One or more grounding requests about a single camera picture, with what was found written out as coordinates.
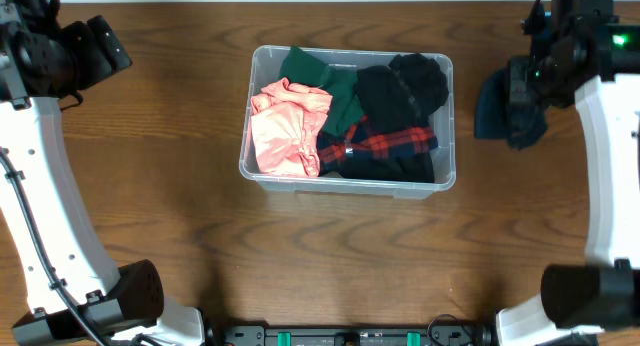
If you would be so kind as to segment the dark navy garment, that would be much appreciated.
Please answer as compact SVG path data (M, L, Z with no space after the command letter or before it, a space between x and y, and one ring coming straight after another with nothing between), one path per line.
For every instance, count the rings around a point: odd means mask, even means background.
M547 123L541 108L516 110L508 105L507 79L507 70L503 68L483 83L476 103L474 137L505 140L510 148L522 150L542 138Z

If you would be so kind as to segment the black garment with stripe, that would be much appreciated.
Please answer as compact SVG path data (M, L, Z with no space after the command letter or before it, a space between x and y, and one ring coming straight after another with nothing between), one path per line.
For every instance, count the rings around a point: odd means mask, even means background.
M358 70L354 90L378 133L427 126L449 96L446 74L421 54L396 55L388 65Z

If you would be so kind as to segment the pink garment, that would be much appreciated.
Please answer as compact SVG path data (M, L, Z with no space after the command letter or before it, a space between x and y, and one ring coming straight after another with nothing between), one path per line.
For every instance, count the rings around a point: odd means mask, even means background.
M263 174L310 177L320 174L317 136L328 119L332 96L282 78L250 99L251 135Z

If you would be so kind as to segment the dark green garment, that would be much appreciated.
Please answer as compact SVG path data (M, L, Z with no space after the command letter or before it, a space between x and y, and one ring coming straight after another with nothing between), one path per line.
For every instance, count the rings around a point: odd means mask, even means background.
M290 82L320 88L332 96L328 118L322 131L334 137L343 135L364 116L354 86L357 71L331 66L292 46L280 67L280 77Z

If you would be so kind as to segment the red navy plaid shirt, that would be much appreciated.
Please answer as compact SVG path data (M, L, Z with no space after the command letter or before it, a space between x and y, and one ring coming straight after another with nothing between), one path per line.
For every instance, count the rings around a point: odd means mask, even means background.
M409 127L391 133L378 133L366 118L352 125L339 137L324 132L317 137L322 176L337 173L337 169L350 159L405 158L422 153L430 154L437 147L437 137L428 125Z

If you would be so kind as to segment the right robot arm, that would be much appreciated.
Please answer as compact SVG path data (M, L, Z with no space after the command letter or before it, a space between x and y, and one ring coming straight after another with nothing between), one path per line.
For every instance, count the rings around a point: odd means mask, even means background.
M548 107L574 107L587 150L584 264L551 265L539 293L501 310L500 345L558 345L639 323L639 29L613 0L535 2L526 56L506 69L503 109L514 139Z

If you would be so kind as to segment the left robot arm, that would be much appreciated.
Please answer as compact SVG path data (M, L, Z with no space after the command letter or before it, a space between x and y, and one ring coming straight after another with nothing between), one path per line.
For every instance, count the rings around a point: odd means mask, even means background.
M206 342L202 314L167 298L148 260L118 266L88 216L64 145L61 100L132 61L100 16L58 23L59 0L1 0L1 212L24 270L21 345Z

